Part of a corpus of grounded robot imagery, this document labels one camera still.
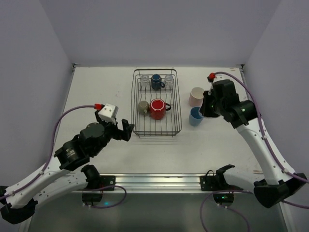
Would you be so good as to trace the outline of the light blue cup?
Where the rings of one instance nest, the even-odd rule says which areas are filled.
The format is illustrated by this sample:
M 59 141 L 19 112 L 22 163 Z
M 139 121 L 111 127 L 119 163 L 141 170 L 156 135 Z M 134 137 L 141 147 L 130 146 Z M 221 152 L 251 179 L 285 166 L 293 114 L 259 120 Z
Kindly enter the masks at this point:
M 190 115 L 189 115 L 189 123 L 191 126 L 198 126 L 201 121 L 203 120 L 203 116 L 202 114 L 200 113 L 200 108 L 199 107 L 193 107 L 191 110 L 190 110 Z

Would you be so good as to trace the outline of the pink mug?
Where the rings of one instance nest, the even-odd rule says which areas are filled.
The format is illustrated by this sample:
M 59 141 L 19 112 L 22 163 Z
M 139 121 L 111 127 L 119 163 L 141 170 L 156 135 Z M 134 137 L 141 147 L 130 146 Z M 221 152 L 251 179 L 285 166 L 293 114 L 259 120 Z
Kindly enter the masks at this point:
M 203 103 L 203 93 L 203 88 L 194 87 L 190 92 L 189 105 L 191 107 L 200 107 Z

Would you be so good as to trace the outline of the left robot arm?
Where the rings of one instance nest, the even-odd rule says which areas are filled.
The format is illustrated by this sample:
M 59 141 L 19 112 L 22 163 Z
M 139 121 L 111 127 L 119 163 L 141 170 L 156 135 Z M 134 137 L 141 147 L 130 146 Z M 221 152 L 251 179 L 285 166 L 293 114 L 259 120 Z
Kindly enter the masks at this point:
M 111 139 L 129 141 L 134 124 L 122 119 L 117 123 L 97 121 L 86 126 L 64 143 L 49 164 L 36 170 L 13 186 L 0 188 L 1 216 L 11 224 L 32 217 L 36 207 L 75 190 L 98 190 L 103 186 L 99 172 L 89 161 L 100 153 Z

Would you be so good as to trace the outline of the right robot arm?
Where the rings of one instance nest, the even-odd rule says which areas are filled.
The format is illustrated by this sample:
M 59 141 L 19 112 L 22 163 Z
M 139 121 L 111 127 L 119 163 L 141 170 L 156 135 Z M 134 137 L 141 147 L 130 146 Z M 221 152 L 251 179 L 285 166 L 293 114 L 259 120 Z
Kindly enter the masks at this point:
M 219 169 L 217 174 L 224 181 L 229 177 L 237 180 L 237 186 L 252 192 L 265 208 L 284 201 L 309 182 L 304 173 L 297 173 L 287 163 L 265 129 L 257 104 L 254 100 L 241 101 L 233 81 L 212 82 L 211 88 L 203 93 L 200 113 L 207 118 L 223 117 L 245 140 L 264 176 L 227 174 L 234 165 Z

